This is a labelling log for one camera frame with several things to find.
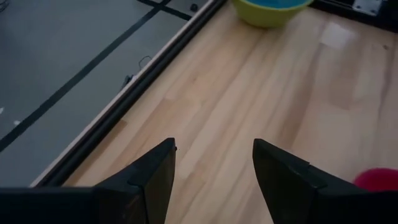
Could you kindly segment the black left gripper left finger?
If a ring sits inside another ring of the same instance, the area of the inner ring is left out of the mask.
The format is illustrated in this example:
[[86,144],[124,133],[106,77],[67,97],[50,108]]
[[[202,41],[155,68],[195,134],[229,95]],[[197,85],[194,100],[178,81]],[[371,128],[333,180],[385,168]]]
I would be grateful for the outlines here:
[[164,224],[174,184],[174,138],[95,185],[99,224]]

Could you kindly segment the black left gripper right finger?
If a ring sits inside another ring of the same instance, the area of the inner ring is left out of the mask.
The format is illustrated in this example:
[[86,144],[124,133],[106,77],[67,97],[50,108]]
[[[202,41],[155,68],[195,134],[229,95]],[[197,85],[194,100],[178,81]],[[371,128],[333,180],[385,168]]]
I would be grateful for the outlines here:
[[364,223],[367,192],[263,140],[253,142],[256,178],[274,224]]

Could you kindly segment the black shelf base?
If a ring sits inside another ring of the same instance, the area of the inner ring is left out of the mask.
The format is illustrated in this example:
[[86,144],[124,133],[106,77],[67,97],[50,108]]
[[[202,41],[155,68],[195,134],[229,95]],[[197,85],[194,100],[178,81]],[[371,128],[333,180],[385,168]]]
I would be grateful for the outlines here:
[[398,0],[384,0],[377,16],[353,10],[354,0],[314,0],[310,7],[398,34]]

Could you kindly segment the red bowl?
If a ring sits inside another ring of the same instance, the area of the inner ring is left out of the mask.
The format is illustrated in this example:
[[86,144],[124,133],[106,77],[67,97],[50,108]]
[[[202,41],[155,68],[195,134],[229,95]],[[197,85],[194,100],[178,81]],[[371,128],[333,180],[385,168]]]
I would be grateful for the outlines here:
[[360,173],[353,183],[359,188],[372,192],[398,191],[398,170],[388,168],[369,169]]

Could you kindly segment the small black clip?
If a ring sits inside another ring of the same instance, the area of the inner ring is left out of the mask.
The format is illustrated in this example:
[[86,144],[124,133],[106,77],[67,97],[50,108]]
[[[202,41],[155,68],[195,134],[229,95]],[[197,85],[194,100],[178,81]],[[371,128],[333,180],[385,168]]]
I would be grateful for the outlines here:
[[125,76],[124,81],[123,81],[123,84],[122,84],[122,86],[121,86],[121,90],[122,90],[123,88],[125,88],[125,86],[132,80],[133,77],[134,77],[134,75],[127,75],[127,76]]

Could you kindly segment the yellow-green bowl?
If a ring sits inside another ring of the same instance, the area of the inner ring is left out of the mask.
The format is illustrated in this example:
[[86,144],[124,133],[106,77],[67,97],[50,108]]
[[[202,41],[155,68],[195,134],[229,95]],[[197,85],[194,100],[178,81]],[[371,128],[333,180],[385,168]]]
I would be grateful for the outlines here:
[[314,0],[300,6],[277,9],[253,4],[248,0],[231,0],[240,19],[248,24],[262,28],[275,28],[284,26],[300,11],[311,5]]

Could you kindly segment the blue bowl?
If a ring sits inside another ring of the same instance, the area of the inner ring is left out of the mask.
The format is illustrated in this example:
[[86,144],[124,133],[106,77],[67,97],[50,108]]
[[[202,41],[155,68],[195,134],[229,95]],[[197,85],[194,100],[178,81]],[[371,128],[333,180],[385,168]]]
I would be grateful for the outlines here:
[[311,0],[248,0],[253,4],[277,9],[300,6]]

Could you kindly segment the black table edge rail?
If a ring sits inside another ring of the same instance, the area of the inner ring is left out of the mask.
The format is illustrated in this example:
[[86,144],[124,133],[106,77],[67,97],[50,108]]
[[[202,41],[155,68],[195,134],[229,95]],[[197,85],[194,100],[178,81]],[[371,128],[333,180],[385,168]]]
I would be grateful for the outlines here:
[[31,187],[58,187],[95,150],[130,107],[227,0],[209,0],[36,178]]

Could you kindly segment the silver metal bracket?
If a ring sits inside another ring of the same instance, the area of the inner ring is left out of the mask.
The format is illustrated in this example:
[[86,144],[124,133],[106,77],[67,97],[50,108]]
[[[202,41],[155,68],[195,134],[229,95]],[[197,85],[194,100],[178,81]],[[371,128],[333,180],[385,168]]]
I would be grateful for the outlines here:
[[377,16],[384,0],[354,0],[352,8],[356,12]]

